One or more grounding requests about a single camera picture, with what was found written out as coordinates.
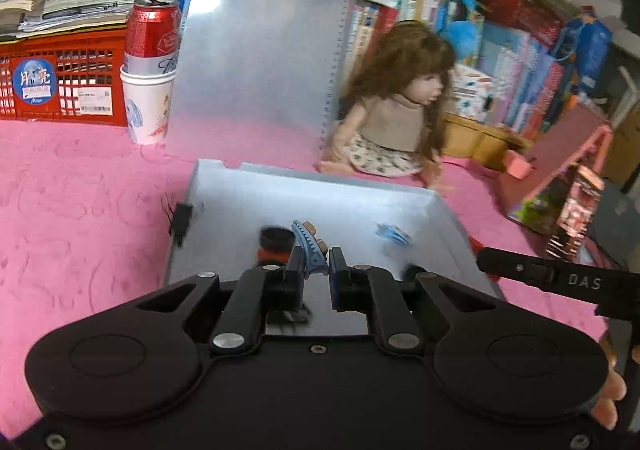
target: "yellow container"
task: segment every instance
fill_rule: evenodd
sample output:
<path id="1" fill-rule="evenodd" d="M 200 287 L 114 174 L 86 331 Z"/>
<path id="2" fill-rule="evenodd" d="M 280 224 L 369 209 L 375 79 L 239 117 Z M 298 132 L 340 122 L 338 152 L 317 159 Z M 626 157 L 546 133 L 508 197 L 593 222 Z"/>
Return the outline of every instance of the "yellow container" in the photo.
<path id="1" fill-rule="evenodd" d="M 526 150 L 530 143 L 512 131 L 446 114 L 445 156 L 474 159 L 491 170 L 504 171 L 502 158 L 507 150 Z"/>

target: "doll face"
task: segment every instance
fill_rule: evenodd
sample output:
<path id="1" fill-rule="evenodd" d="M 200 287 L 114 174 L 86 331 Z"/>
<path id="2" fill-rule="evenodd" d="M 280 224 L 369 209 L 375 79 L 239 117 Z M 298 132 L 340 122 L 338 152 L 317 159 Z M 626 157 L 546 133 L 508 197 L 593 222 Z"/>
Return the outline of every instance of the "doll face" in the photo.
<path id="1" fill-rule="evenodd" d="M 418 104 L 429 105 L 442 94 L 440 75 L 418 76 L 407 85 L 404 96 Z"/>

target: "can top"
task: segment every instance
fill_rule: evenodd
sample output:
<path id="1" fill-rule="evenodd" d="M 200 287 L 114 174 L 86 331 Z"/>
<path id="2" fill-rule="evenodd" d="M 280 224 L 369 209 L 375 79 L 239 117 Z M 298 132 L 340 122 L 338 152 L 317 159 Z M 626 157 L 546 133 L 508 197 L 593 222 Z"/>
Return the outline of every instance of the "can top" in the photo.
<path id="1" fill-rule="evenodd" d="M 172 8 L 178 5 L 177 0 L 136 0 L 133 3 L 139 8 Z"/>

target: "blue hair clip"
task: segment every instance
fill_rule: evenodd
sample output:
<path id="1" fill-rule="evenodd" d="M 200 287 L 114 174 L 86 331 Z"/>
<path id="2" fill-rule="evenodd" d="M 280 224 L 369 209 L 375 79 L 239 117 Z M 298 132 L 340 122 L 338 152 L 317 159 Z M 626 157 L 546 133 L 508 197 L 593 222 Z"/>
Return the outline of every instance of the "blue hair clip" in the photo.
<path id="1" fill-rule="evenodd" d="M 379 224 L 376 235 L 383 239 L 391 240 L 399 246 L 411 245 L 411 237 L 397 226 L 392 226 L 391 224 Z"/>
<path id="2" fill-rule="evenodd" d="M 291 229 L 296 236 L 298 244 L 305 252 L 305 278 L 308 278 L 313 273 L 329 274 L 329 266 L 324 258 L 324 253 L 316 242 L 316 238 L 311 235 L 300 221 L 293 221 Z"/>

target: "floral skirt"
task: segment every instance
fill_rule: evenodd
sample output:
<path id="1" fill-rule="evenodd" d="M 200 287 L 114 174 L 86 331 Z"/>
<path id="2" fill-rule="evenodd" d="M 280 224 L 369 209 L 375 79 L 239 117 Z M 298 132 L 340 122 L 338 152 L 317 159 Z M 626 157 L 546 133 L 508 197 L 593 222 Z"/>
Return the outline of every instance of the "floral skirt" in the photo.
<path id="1" fill-rule="evenodd" d="M 354 134 L 344 147 L 349 162 L 359 172 L 384 177 L 402 177 L 422 172 L 422 164 L 413 152 L 392 150 Z"/>

